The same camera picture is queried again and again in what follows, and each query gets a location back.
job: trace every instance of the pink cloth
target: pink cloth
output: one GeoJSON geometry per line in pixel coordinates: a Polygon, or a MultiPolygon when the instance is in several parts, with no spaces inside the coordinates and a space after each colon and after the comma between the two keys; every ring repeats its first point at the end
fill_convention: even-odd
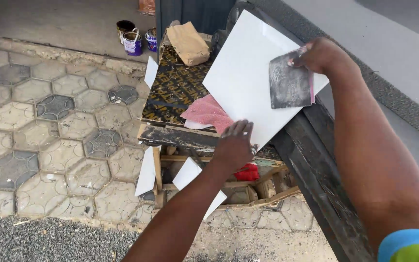
{"type": "Polygon", "coordinates": [[[212,124],[218,134],[234,123],[211,94],[196,99],[181,116],[198,123],[212,124]]]}

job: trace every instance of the brown paper bag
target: brown paper bag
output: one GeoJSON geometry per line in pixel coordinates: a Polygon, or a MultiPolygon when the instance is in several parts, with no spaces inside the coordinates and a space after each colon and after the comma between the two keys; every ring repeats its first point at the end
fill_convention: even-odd
{"type": "Polygon", "coordinates": [[[194,66],[206,62],[210,57],[208,46],[196,32],[192,22],[169,27],[167,33],[184,64],[194,66]]]}

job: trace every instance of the open paint can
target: open paint can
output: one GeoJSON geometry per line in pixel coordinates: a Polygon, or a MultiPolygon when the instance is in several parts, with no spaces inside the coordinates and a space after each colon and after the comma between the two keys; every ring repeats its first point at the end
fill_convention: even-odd
{"type": "Polygon", "coordinates": [[[131,32],[135,28],[135,24],[131,21],[122,20],[116,23],[117,34],[119,35],[119,41],[124,44],[124,33],[131,32]]]}
{"type": "Polygon", "coordinates": [[[156,52],[156,28],[148,30],[145,34],[145,39],[148,42],[148,49],[150,51],[156,52]]]}
{"type": "Polygon", "coordinates": [[[127,55],[137,57],[142,54],[142,36],[138,32],[138,28],[134,28],[132,32],[126,32],[122,36],[127,55]]]}

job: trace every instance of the person's left hand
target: person's left hand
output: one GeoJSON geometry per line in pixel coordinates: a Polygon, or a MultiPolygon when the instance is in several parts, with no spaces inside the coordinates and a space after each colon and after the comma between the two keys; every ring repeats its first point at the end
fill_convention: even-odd
{"type": "Polygon", "coordinates": [[[219,138],[214,151],[213,161],[223,164],[231,171],[243,167],[253,159],[250,146],[253,122],[241,120],[226,128],[219,138]]]}

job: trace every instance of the hand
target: hand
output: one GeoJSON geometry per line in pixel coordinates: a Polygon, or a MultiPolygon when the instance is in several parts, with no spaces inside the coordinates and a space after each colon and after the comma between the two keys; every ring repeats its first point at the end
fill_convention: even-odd
{"type": "Polygon", "coordinates": [[[306,66],[315,73],[325,75],[347,67],[358,67],[345,51],[325,37],[307,43],[306,48],[308,51],[293,61],[294,66],[306,66]]]}
{"type": "Polygon", "coordinates": [[[218,145],[214,151],[213,160],[224,165],[231,171],[243,167],[253,159],[250,147],[253,123],[241,120],[233,123],[221,134],[218,145]]]}

